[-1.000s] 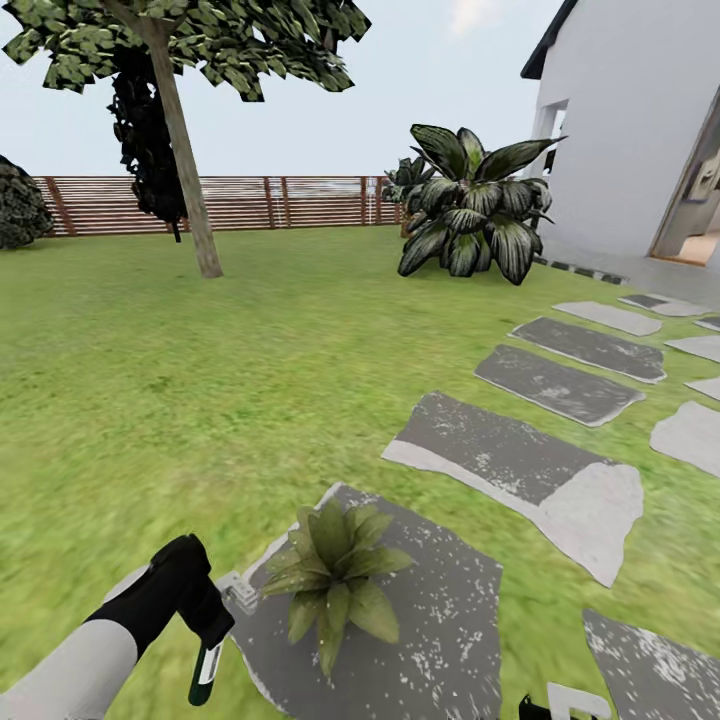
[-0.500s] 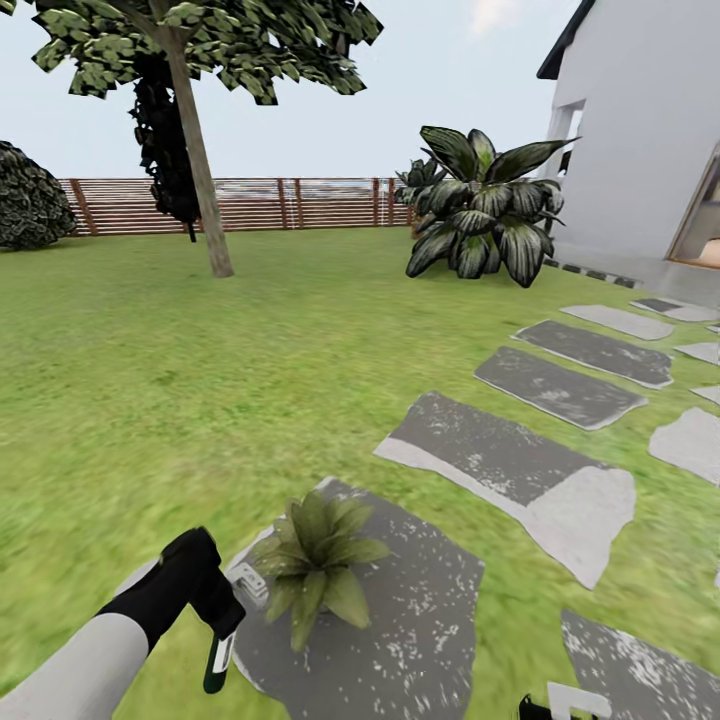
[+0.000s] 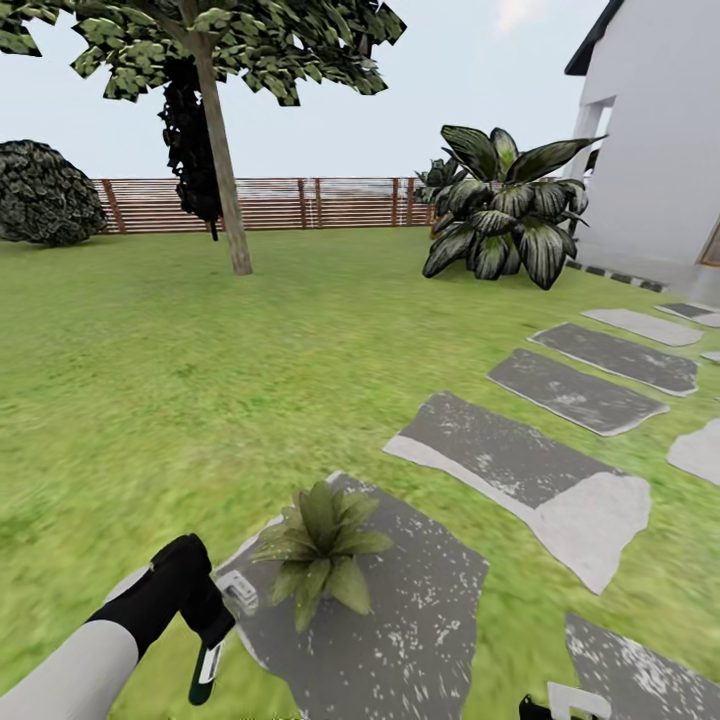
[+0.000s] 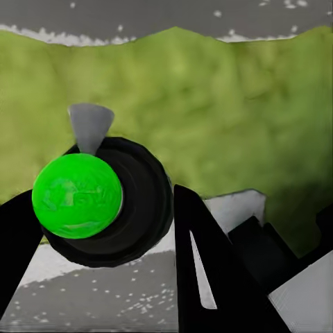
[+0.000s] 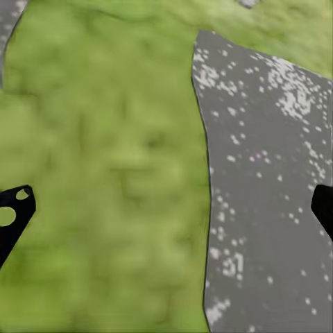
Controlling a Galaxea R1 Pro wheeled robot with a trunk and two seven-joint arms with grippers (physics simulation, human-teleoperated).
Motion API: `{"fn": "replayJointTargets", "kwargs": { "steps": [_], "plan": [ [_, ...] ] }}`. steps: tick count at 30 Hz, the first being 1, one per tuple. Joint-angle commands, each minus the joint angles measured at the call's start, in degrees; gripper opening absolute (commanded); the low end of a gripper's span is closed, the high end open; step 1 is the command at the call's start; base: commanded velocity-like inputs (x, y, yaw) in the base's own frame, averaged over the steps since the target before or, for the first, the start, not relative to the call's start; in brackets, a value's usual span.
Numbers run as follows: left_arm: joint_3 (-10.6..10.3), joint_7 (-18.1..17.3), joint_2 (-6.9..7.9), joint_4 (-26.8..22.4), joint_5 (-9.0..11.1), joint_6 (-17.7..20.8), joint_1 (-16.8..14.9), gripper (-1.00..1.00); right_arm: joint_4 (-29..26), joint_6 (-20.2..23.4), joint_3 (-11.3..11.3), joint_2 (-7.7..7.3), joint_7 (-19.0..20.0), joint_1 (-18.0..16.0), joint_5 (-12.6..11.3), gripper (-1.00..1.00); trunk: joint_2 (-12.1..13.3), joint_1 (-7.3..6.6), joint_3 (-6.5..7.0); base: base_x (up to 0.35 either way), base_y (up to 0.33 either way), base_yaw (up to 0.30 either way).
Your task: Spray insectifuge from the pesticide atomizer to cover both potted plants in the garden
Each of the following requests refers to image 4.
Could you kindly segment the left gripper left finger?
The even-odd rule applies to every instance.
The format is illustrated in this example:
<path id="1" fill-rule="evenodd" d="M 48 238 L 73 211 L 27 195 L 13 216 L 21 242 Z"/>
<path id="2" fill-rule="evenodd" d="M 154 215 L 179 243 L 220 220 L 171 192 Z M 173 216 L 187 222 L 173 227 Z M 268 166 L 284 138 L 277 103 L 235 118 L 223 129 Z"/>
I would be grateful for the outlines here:
<path id="1" fill-rule="evenodd" d="M 43 236 L 32 190 L 0 206 L 0 320 Z"/>

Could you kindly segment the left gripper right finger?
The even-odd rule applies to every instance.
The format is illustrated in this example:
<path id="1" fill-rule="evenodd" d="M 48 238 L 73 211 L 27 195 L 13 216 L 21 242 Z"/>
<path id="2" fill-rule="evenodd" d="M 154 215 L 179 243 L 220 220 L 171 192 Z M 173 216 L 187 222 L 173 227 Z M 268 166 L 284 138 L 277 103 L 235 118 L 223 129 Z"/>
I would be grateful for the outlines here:
<path id="1" fill-rule="evenodd" d="M 291 333 L 200 195 L 173 193 L 179 333 Z M 201 305 L 190 231 L 217 309 Z"/>

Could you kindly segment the insectifuge atomizer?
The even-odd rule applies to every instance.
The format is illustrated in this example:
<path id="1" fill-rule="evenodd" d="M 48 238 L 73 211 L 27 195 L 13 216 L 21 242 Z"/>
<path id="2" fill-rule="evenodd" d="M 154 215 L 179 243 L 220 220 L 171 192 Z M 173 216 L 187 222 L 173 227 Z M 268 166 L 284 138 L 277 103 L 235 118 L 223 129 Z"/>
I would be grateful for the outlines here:
<path id="1" fill-rule="evenodd" d="M 70 105 L 77 145 L 47 164 L 32 189 L 47 241 L 70 262 L 116 268 L 155 248 L 173 227 L 173 187 L 143 145 L 106 137 L 114 112 Z"/>

